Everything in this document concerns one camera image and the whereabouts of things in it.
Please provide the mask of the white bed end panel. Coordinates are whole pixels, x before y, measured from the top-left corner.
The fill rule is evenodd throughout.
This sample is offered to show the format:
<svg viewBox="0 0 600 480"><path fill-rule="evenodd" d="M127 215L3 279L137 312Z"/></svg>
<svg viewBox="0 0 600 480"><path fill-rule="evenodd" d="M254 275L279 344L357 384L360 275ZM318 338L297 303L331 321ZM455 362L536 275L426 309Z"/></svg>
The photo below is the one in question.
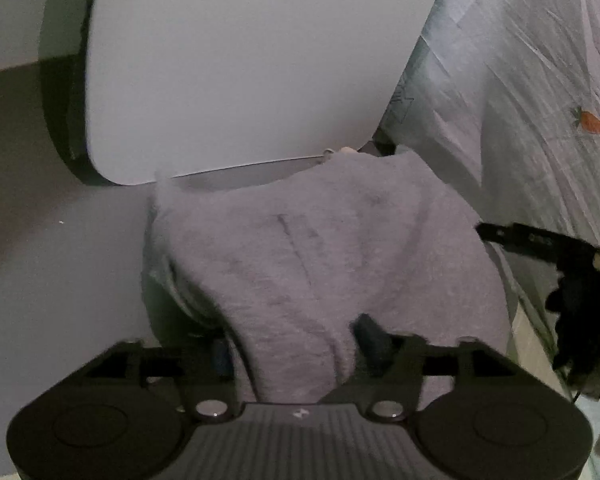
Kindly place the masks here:
<svg viewBox="0 0 600 480"><path fill-rule="evenodd" d="M364 145L434 0L47 0L43 52L63 3L48 133L80 180L131 186Z"/></svg>

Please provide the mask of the beige pink folded cloth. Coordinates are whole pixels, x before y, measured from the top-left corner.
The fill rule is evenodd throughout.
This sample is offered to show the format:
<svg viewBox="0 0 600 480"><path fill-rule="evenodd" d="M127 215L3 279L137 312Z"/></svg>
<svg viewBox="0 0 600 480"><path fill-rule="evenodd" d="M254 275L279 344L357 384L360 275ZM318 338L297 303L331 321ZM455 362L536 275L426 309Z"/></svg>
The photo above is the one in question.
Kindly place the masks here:
<svg viewBox="0 0 600 480"><path fill-rule="evenodd" d="M355 148L351 148L350 146L344 146L343 148L340 148L340 150L336 151L336 153L338 154L360 154L360 152L358 150L356 150Z"/></svg>

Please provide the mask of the light green carrot-print quilt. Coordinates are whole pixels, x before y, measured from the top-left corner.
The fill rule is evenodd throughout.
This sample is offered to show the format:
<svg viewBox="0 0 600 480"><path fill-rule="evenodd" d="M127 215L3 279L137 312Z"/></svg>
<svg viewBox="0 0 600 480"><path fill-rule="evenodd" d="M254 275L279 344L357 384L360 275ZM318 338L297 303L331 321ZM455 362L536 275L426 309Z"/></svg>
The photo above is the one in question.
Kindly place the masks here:
<svg viewBox="0 0 600 480"><path fill-rule="evenodd" d="M555 351L555 270L483 246L475 226L600 245L600 0L436 0L381 131L440 180L431 226L495 264L507 307Z"/></svg>

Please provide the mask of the grey zip hoodie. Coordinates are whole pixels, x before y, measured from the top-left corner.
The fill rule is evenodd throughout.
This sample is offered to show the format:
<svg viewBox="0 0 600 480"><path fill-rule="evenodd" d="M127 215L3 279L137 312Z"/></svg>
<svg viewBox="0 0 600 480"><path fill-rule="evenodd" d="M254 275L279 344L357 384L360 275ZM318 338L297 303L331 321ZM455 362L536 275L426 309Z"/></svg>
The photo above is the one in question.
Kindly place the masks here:
<svg viewBox="0 0 600 480"><path fill-rule="evenodd" d="M226 330L247 401L312 403L360 374L352 322L433 344L509 341L509 298L477 213L412 152L332 154L267 184L157 183L150 272Z"/></svg>

